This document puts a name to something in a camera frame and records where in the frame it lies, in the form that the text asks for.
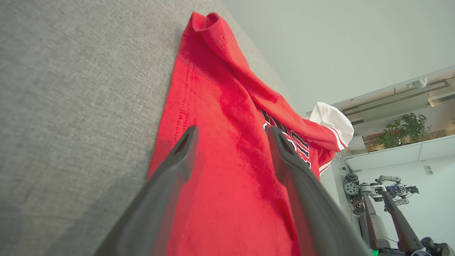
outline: gray fabric surface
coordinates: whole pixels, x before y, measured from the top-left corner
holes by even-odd
[[[191,12],[221,2],[0,2],[0,255],[91,255],[144,182]]]

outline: ceiling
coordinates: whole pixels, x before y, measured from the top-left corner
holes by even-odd
[[[222,0],[297,113],[455,67],[455,1]]]

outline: gray couch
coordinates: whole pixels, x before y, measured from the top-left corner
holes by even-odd
[[[148,171],[180,36],[218,0],[0,2],[0,255],[91,255]]]

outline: green leaves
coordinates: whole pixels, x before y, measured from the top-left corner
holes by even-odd
[[[418,142],[431,129],[431,126],[425,126],[426,120],[426,116],[422,114],[418,116],[414,113],[406,114],[387,124],[386,129],[378,137],[377,143],[383,144],[385,148],[394,148]]]

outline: white wall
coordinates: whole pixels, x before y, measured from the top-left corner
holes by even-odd
[[[453,0],[222,0],[296,111],[455,66]]]
[[[424,165],[430,165],[434,175],[427,175]],[[399,206],[416,235],[422,239],[433,238],[436,243],[455,245],[455,204],[453,198],[455,180],[455,157],[445,157],[399,164],[384,168],[364,170],[356,173],[360,182],[372,183],[380,175],[399,176],[403,184],[415,185],[420,194],[409,198],[408,205]],[[398,241],[390,214],[384,212],[383,202],[373,202],[377,214],[382,218],[388,238]]]

